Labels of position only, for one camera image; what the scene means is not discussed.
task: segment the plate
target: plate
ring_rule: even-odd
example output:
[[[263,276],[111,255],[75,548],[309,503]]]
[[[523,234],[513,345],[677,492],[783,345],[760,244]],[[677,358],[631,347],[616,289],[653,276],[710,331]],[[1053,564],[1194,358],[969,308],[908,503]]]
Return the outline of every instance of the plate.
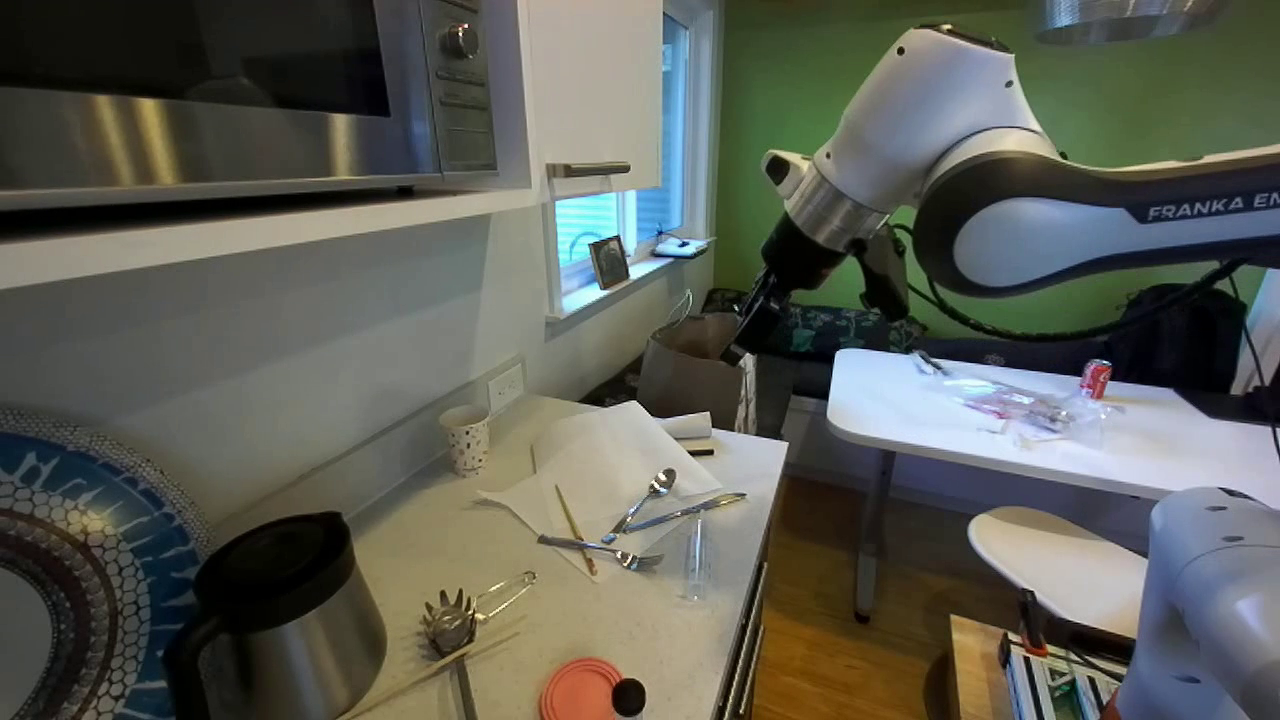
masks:
[[[613,720],[613,684],[626,673],[599,657],[576,657],[556,666],[540,697],[540,720]]]
[[[148,459],[0,410],[0,602],[17,602],[0,628],[19,632],[0,673],[30,666],[0,715],[172,715],[163,646],[198,609],[198,566],[193,510]]]

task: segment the white table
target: white table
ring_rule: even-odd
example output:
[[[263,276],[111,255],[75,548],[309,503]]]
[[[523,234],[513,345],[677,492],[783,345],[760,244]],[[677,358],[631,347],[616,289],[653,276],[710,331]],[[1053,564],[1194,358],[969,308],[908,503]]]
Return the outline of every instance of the white table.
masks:
[[[1078,388],[1078,374],[1057,373],[943,364],[1048,394]],[[1280,507],[1280,459],[1269,427],[1200,416],[1173,388],[1151,382],[1109,382],[1103,402],[1103,438],[1079,444],[966,407],[956,382],[924,374],[904,352],[836,352],[830,422],[836,434],[884,453],[859,529],[856,619],[876,609],[884,500],[902,453],[1147,500],[1185,488],[1235,488]]]
[[[519,400],[498,422],[494,457],[475,476],[423,476],[355,524],[361,571],[383,613],[389,659],[375,686],[389,697],[423,666],[422,613],[440,587],[490,587],[494,580],[538,571],[538,587],[513,602],[484,637],[501,646],[468,659],[481,715],[538,715],[540,686],[571,657],[606,657],[626,677],[646,680],[646,715],[746,715],[754,659],[760,646],[765,540],[783,469],[783,444],[715,433],[705,459],[748,500],[710,510],[710,593],[680,599],[680,554],[658,577],[599,577],[540,548],[534,530],[498,503],[475,503],[481,488],[509,488],[534,471],[538,434],[586,402]],[[462,715],[455,677],[432,677],[369,720]]]

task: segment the kitchen counter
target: kitchen counter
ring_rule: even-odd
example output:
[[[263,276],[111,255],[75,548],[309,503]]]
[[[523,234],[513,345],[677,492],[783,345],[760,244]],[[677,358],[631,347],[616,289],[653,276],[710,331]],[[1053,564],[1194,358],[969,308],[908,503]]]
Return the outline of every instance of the kitchen counter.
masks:
[[[422,641],[423,599],[437,602],[440,587],[481,593],[534,566],[538,587],[481,628],[481,652],[468,659],[481,715],[538,715],[540,686],[576,657],[606,657],[626,677],[646,680],[646,715],[746,715],[783,444],[715,433],[715,457],[705,469],[723,488],[746,488],[748,500],[705,516],[710,587],[702,599],[680,599],[685,543],[668,548],[658,577],[587,577],[576,554],[540,548],[509,507],[481,500],[481,492],[534,476],[538,434],[571,410],[587,407],[519,400],[498,421],[494,457],[475,476],[423,476],[352,520],[361,571],[389,628],[389,659],[365,705],[430,666],[432,657]],[[455,677],[422,680],[365,715],[462,715]]]

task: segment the black kettle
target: black kettle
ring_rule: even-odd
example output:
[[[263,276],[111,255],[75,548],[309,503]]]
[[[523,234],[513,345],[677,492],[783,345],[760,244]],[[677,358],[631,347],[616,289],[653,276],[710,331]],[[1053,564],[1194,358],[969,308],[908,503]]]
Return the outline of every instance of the black kettle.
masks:
[[[383,619],[341,510],[262,524],[198,571],[198,616],[167,645],[179,720],[330,720],[383,664]]]

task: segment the blue patterned plate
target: blue patterned plate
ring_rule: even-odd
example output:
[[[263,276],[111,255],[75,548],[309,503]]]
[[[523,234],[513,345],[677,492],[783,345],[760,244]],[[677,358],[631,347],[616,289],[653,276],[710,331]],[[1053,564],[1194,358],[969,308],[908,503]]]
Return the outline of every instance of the blue patterned plate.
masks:
[[[19,646],[44,664],[0,715],[172,715],[163,645],[198,602],[199,554],[193,510],[153,462],[88,427],[0,416],[0,580],[48,613],[25,622],[25,609],[0,609],[34,632],[0,646],[0,673]]]

